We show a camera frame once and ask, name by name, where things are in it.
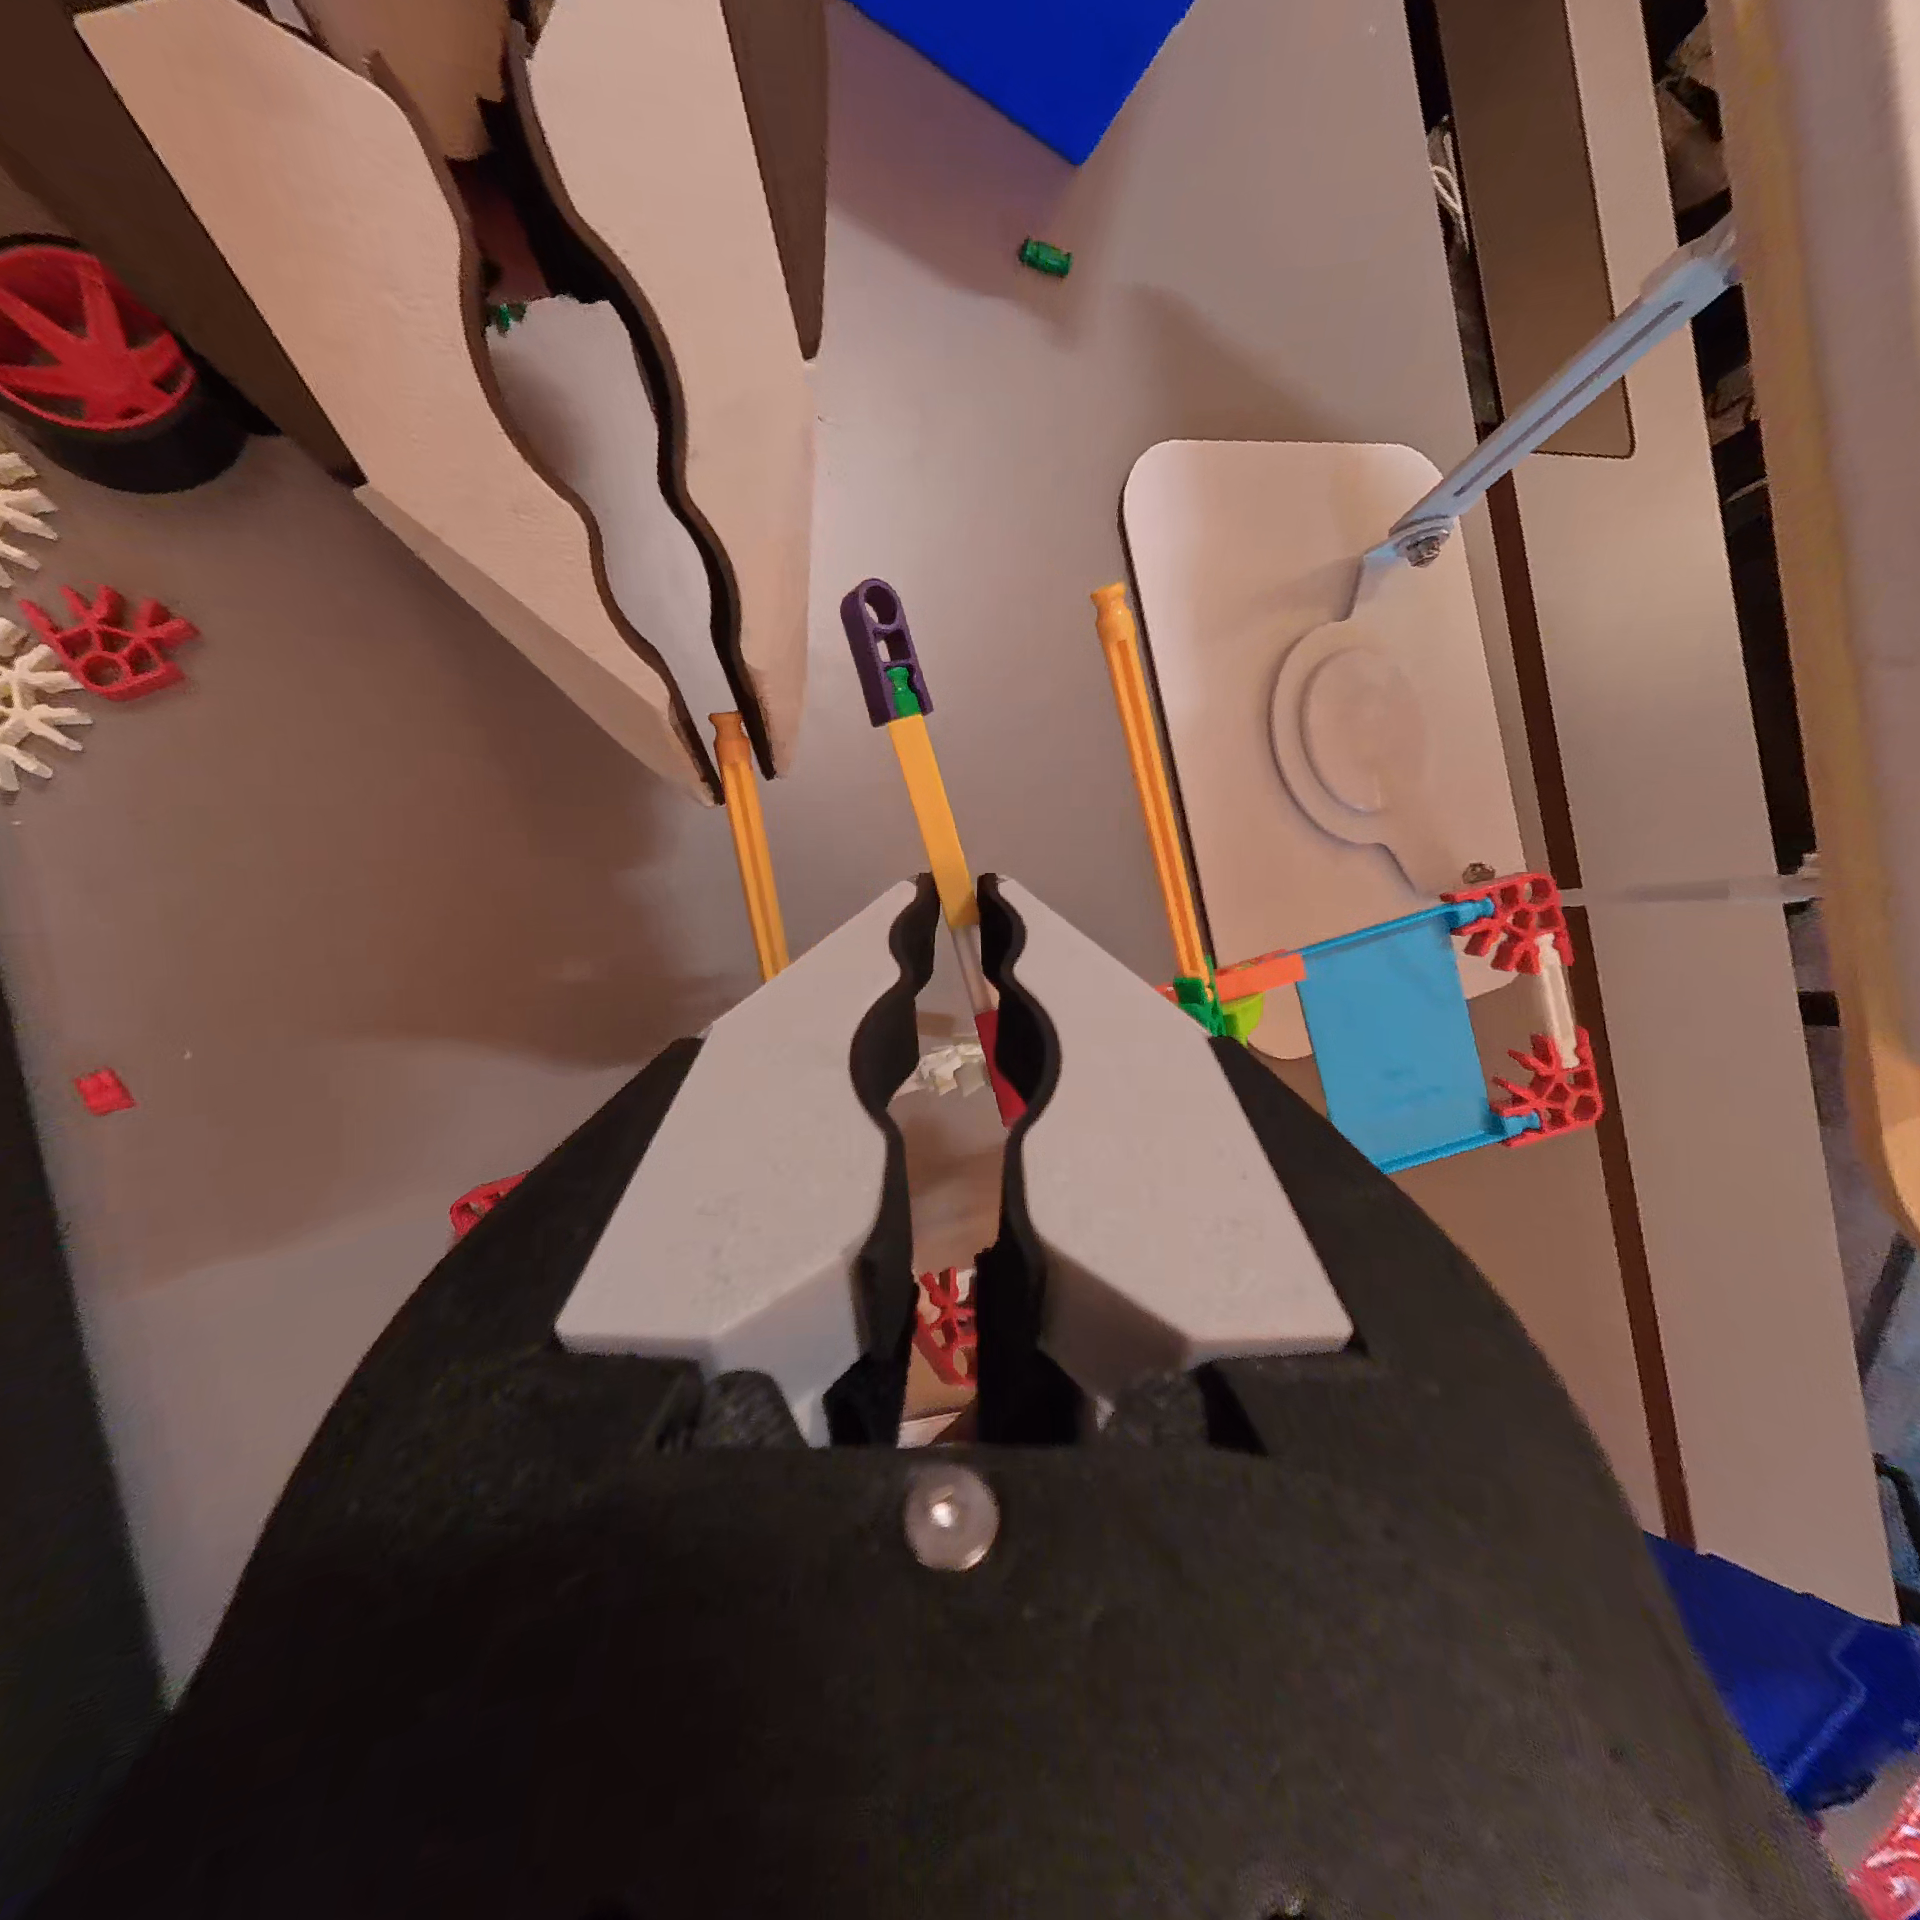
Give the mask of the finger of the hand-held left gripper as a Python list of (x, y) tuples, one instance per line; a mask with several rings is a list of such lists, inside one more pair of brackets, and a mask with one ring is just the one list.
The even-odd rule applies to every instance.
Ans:
[(701, 808), (719, 776), (608, 588), (586, 505), (501, 415), (477, 252), (381, 66), (233, 3), (77, 35), (363, 475), (354, 499), (623, 749)]
[(769, 777), (810, 671), (815, 395), (723, 4), (553, 4), (524, 115), (567, 226), (637, 324), (659, 483)]

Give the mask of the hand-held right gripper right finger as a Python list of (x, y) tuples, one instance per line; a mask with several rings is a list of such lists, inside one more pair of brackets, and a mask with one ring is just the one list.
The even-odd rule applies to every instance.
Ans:
[(1020, 881), (976, 887), (1016, 1091), (976, 1268), (976, 1435), (1073, 1442), (1095, 1403), (1219, 1361), (1341, 1354), (1354, 1320), (1189, 1019)]

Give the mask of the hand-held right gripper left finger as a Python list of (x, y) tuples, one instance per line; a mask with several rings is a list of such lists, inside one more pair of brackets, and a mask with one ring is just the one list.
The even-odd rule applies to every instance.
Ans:
[(697, 1041), (561, 1311), (573, 1354), (769, 1376), (815, 1445), (899, 1447), (920, 1320), (891, 1104), (939, 938), (900, 881)]

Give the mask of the colourful construction toy airplane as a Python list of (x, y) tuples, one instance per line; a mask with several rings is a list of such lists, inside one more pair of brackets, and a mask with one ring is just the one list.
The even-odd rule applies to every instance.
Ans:
[[(1271, 696), (1268, 732), (1275, 763), (1292, 799), (1328, 833), (1336, 816), (1354, 816), (1360, 828), (1385, 828), (1385, 801), (1360, 803), (1359, 788), (1333, 783), (1336, 733), (1368, 737), (1385, 753), (1385, 771), (1412, 773), (1424, 757), (1420, 730), (1416, 745), (1387, 747), (1387, 721), (1409, 717), (1412, 693), (1385, 637), (1384, 605), (1360, 601), (1385, 577), (1380, 554), (1360, 570), (1352, 615), (1333, 619), (1296, 640), (1280, 663)], [(937, 849), (935, 877), (947, 898), (956, 875), (960, 906), (976, 908), (973, 881), (957, 847), (952, 805), (944, 799), (937, 760), (931, 754), (925, 717), (933, 699), (909, 636), (899, 592), (884, 580), (865, 580), (842, 603), (849, 648), (860, 674), (871, 722), (899, 737), (904, 780), (916, 799), (921, 828), (947, 833)], [(1148, 823), (1171, 835), (1173, 877), (1184, 885), (1184, 856), (1171, 825), (1171, 801), (1162, 749), (1139, 655), (1139, 634), (1125, 603), (1125, 588), (1095, 594), (1095, 625), (1105, 656), (1116, 668), (1116, 701), (1127, 722), (1137, 773), (1145, 773)], [(997, 1065), (1002, 1036), (994, 991), (980, 971), (976, 922), (948, 928), (956, 955), (968, 975), (973, 1002), (973, 1041), (956, 1041), (921, 1055), (904, 1088), (968, 1092), (993, 1085), (1002, 1123), (1013, 1127), (1025, 1099)], [(1544, 991), (1545, 1025), (1529, 1049), (1512, 1058), (1527, 1083), (1488, 1080), (1482, 1067), (1467, 997), (1460, 988), (1455, 944), (1483, 957), (1504, 975), (1532, 977)], [(1252, 1045), (1266, 1019), (1266, 1004), (1287, 991), (1298, 997), (1303, 1027), (1328, 1103), (1328, 1117), (1380, 1173), (1447, 1161), (1487, 1146), (1522, 1146), (1591, 1130), (1603, 1113), (1593, 1041), (1578, 1021), (1565, 971), (1572, 970), (1569, 916), (1554, 883), (1539, 874), (1460, 883), (1436, 903), (1368, 928), (1340, 932), (1298, 952), (1274, 952), (1248, 963), (1217, 965), (1205, 944), (1192, 965), (1163, 988), (1175, 1010), (1197, 1021), (1211, 1037)], [(667, 1311), (666, 1283), (692, 1280), (692, 1264), (708, 1263), (707, 1241), (719, 1258), (720, 1241), (707, 1237), (696, 1255), (691, 1221), (687, 1252), (667, 1258), (663, 1276), (616, 1264), (616, 1255), (593, 1255), (584, 1271), (586, 1291), (562, 1308), (561, 1338), (580, 1354), (650, 1354), (720, 1357), (723, 1332), (746, 1336), (746, 1308), (728, 1308), (729, 1320), (713, 1320), (701, 1298)]]

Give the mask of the red toy wheel black tyre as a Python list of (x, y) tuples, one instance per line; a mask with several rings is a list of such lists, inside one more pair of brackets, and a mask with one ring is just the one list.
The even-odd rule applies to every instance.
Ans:
[(76, 240), (2, 240), (2, 415), (69, 474), (132, 497), (233, 468), (249, 419), (225, 385)]

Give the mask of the white snowflake connector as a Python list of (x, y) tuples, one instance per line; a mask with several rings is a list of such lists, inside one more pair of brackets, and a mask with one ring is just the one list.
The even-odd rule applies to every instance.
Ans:
[(40, 490), (37, 468), (17, 450), (2, 447), (2, 592), (11, 592), (24, 575), (42, 570), (34, 541), (60, 540), (52, 525), (57, 505)]
[(76, 707), (80, 681), (57, 652), (2, 618), (2, 799), (13, 803), (29, 780), (52, 780), (48, 754), (85, 749), (92, 714)]

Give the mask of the red fan connector piece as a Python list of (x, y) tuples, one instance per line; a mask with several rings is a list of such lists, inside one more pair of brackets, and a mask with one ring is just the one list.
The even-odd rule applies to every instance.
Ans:
[(60, 615), (33, 599), (21, 599), (17, 610), (85, 691), (128, 705), (185, 683), (176, 655), (202, 637), (191, 619), (156, 599), (130, 605), (108, 585), (92, 597), (67, 585), (61, 599)]

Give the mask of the white metal stand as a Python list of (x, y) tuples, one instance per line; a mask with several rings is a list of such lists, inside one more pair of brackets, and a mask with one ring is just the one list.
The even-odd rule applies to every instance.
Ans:
[(1219, 975), (1524, 849), (1457, 525), (1739, 279), (1721, 220), (1452, 474), (1402, 443), (1169, 439), (1120, 519)]

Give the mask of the wooden board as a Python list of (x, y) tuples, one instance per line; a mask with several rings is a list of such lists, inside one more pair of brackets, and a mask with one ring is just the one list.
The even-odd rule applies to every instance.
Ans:
[(1711, 4), (1857, 1140), (1917, 1225), (1917, 8)]

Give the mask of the crumpled printed packaging bag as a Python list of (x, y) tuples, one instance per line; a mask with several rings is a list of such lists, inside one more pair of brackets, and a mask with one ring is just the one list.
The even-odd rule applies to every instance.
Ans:
[(1917, 1783), (1850, 1872), (1848, 1888), (1865, 1919), (1917, 1915)]

